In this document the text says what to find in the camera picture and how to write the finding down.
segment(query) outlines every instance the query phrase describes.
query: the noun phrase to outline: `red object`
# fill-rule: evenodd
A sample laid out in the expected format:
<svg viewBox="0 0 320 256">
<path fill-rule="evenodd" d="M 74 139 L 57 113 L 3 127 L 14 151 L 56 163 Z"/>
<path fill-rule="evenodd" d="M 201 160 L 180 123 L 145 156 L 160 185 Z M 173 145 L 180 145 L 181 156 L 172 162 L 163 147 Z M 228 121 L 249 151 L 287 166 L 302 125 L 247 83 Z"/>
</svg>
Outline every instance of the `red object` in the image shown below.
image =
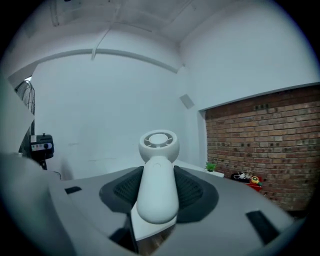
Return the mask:
<svg viewBox="0 0 320 256">
<path fill-rule="evenodd" d="M 248 185 L 249 187 L 253 188 L 254 190 L 256 191 L 260 191 L 262 189 L 262 186 L 258 186 L 258 184 L 255 184 L 255 183 L 246 183 L 246 185 Z"/>
</svg>

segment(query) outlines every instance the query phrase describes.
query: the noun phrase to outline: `small potted plant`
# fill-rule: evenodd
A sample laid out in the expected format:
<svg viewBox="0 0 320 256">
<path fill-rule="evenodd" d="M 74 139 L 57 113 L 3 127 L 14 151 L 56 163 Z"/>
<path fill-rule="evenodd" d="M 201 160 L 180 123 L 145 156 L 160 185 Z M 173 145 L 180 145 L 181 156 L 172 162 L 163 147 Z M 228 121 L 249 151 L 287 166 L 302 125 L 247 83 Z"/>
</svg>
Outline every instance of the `small potted plant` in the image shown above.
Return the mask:
<svg viewBox="0 0 320 256">
<path fill-rule="evenodd" d="M 216 163 L 210 163 L 210 162 L 207 162 L 206 163 L 206 166 L 205 166 L 205 169 L 208 171 L 208 172 L 213 172 L 217 167 L 217 164 Z"/>
</svg>

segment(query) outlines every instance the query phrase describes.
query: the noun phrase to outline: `ceiling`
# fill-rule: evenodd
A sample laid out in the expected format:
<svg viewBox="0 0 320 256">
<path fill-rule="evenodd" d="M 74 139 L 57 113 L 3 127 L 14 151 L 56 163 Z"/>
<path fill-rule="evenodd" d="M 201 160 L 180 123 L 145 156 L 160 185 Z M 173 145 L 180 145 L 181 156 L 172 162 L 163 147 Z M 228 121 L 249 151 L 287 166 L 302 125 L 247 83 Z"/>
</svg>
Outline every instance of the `ceiling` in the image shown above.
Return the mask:
<svg viewBox="0 0 320 256">
<path fill-rule="evenodd" d="M 70 23 L 113 21 L 151 31 L 180 43 L 208 17 L 235 1 L 48 0 L 48 4 L 51 23 L 55 27 Z"/>
</svg>

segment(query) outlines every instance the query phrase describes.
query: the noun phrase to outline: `brick wall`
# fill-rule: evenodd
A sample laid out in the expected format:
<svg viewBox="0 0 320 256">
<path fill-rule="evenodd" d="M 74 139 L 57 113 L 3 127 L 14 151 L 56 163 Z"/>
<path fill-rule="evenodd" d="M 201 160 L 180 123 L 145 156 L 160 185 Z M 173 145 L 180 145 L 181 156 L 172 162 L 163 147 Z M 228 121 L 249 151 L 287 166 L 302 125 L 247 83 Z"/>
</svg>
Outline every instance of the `brick wall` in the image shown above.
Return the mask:
<svg viewBox="0 0 320 256">
<path fill-rule="evenodd" d="M 208 161 L 218 172 L 253 171 L 274 203 L 306 208 L 320 174 L 320 86 L 218 106 L 205 119 Z"/>
</svg>

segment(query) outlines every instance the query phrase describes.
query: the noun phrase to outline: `white cylinder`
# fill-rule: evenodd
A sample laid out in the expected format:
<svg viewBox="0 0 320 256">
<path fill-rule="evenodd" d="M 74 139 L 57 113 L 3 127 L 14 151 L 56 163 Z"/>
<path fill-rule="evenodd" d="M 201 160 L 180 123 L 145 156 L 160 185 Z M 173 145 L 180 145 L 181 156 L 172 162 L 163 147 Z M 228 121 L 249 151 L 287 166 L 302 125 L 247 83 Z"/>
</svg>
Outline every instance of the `white cylinder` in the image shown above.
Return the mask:
<svg viewBox="0 0 320 256">
<path fill-rule="evenodd" d="M 144 166 L 136 209 L 152 224 L 164 224 L 178 213 L 174 167 L 164 156 L 153 156 Z"/>
</svg>

